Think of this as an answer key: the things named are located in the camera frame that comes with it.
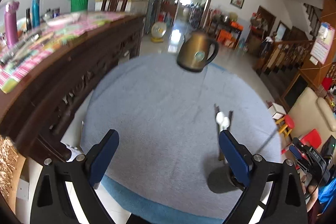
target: blue bottle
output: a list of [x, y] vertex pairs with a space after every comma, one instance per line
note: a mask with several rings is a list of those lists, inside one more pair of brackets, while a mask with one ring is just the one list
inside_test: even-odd
[[33, 0], [31, 6], [31, 13], [33, 15], [33, 28], [40, 26], [40, 0]]

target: person's hand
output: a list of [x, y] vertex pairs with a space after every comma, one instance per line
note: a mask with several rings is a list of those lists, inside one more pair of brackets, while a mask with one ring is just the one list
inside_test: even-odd
[[[307, 177], [305, 175], [302, 176], [302, 178], [301, 178], [301, 185], [302, 185], [303, 194], [306, 193], [306, 188], [305, 188], [306, 178]], [[314, 185], [310, 185], [310, 186], [308, 186], [308, 193], [311, 196], [310, 196], [310, 200], [306, 204], [307, 212], [310, 211], [310, 209], [314, 206], [315, 202], [317, 201], [317, 198], [319, 197], [319, 188], [314, 186]]]

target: gold kettle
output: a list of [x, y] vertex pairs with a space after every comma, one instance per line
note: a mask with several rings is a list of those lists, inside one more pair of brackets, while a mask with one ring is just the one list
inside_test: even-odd
[[[210, 45], [214, 45], [214, 51], [208, 58]], [[218, 43], [209, 39], [208, 36], [199, 31], [191, 33], [191, 38], [184, 41], [177, 56], [177, 64], [185, 70], [201, 72], [218, 54]]]

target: kettle base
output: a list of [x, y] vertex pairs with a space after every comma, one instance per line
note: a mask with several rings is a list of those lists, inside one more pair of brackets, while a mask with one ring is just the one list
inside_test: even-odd
[[181, 62], [179, 61], [176, 61], [176, 63], [182, 68], [182, 69], [185, 69], [187, 71], [191, 71], [191, 72], [201, 72], [203, 70], [203, 68], [201, 69], [195, 69], [195, 68], [189, 68], [187, 66], [185, 66], [184, 64], [182, 64]]

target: tissue box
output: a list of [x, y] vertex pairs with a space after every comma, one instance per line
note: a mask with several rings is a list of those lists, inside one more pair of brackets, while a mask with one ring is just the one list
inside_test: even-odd
[[268, 110], [271, 113], [272, 118], [275, 120], [279, 120], [287, 114], [283, 106], [276, 103], [272, 103], [271, 107]]

